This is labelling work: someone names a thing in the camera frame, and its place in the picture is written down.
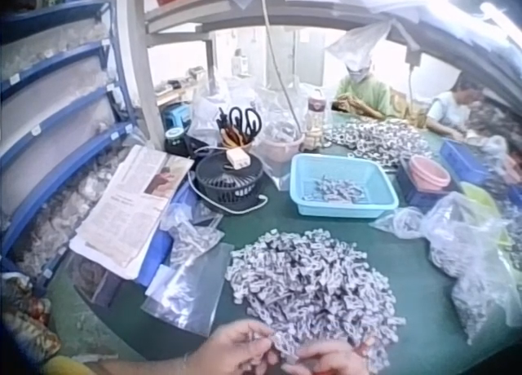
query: scissors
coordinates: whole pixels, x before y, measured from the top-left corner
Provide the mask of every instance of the scissors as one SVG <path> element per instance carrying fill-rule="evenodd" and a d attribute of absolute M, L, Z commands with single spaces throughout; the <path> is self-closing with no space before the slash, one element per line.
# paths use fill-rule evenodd
<path fill-rule="evenodd" d="M 246 144 L 252 143 L 252 140 L 263 128 L 261 116 L 253 108 L 248 108 L 244 112 L 237 106 L 231 108 L 228 114 L 228 122 L 243 135 Z"/>

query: person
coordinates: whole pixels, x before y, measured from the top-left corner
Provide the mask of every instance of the person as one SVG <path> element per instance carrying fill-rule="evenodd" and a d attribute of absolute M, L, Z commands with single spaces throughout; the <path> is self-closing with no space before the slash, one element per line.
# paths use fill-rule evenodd
<path fill-rule="evenodd" d="M 441 136 L 463 141 L 470 116 L 469 105 L 480 100 L 482 88 L 461 73 L 450 91 L 438 95 L 427 113 L 427 128 Z"/>
<path fill-rule="evenodd" d="M 56 358 L 44 368 L 44 373 L 77 373 L 84 375 L 263 375 L 269 366 L 276 365 L 279 358 L 273 350 L 270 336 L 273 331 L 256 320 L 239 320 L 218 328 L 192 355 L 182 359 L 157 362 L 130 363 L 105 360 L 81 364 Z M 347 342 L 315 342 L 297 352 L 297 364 L 283 364 L 281 368 L 289 375 L 312 375 L 333 371 L 336 375 L 369 375 L 366 359 L 352 350 Z M 302 363 L 312 361 L 312 370 Z"/>
<path fill-rule="evenodd" d="M 347 67 L 348 76 L 340 83 L 337 100 L 350 97 L 349 104 L 356 110 L 377 119 L 384 119 L 393 114 L 390 88 L 379 81 L 367 68 L 352 70 Z"/>

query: finger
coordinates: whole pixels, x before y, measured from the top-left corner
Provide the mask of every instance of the finger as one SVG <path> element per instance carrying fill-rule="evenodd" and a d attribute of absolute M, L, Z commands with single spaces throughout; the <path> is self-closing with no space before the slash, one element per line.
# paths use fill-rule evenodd
<path fill-rule="evenodd" d="M 255 368 L 255 375 L 264 375 L 267 372 L 268 363 L 266 361 L 262 361 L 260 365 Z"/>
<path fill-rule="evenodd" d="M 238 344 L 232 347 L 231 355 L 237 363 L 250 361 L 257 356 L 263 356 L 272 347 L 272 341 L 268 338 L 260 338 L 252 342 Z"/>
<path fill-rule="evenodd" d="M 263 337 L 271 336 L 274 333 L 267 325 L 257 320 L 238 320 L 223 326 L 219 332 L 232 341 L 244 341 L 245 335 L 251 333 L 257 333 Z"/>
<path fill-rule="evenodd" d="M 352 346 L 346 341 L 321 341 L 302 347 L 298 350 L 297 355 L 301 358 L 308 358 L 335 352 L 350 352 L 351 350 Z"/>
<path fill-rule="evenodd" d="M 283 364 L 281 369 L 290 375 L 312 375 L 312 372 L 301 364 Z"/>
<path fill-rule="evenodd" d="M 279 362 L 279 356 L 274 351 L 269 351 L 267 354 L 267 360 L 270 365 L 276 365 Z"/>
<path fill-rule="evenodd" d="M 314 367 L 314 372 L 321 373 L 331 369 L 347 373 L 350 368 L 350 356 L 345 352 L 330 353 L 324 355 L 319 360 L 319 363 Z"/>

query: white paper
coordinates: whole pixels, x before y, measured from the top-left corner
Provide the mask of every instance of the white paper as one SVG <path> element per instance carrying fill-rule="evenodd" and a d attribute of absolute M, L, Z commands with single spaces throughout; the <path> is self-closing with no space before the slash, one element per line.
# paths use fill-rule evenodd
<path fill-rule="evenodd" d="M 156 230 L 157 227 L 148 236 L 147 243 L 142 247 L 136 258 L 130 261 L 126 267 L 120 267 L 110 257 L 89 246 L 87 242 L 78 235 L 69 242 L 69 248 L 74 253 L 90 259 L 92 262 L 98 263 L 108 271 L 111 271 L 116 276 L 120 276 L 123 280 L 135 280 L 138 278 L 139 271 L 144 263 L 145 256 L 156 234 Z"/>
<path fill-rule="evenodd" d="M 191 166 L 190 159 L 134 146 L 77 234 L 125 268 L 157 227 Z"/>

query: pink bowl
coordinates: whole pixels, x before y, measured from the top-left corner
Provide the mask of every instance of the pink bowl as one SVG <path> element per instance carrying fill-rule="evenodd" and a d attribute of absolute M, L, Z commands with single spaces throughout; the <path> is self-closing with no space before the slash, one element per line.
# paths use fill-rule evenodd
<path fill-rule="evenodd" d="M 448 171 L 430 158 L 415 155 L 409 160 L 409 169 L 420 190 L 437 191 L 449 185 Z"/>

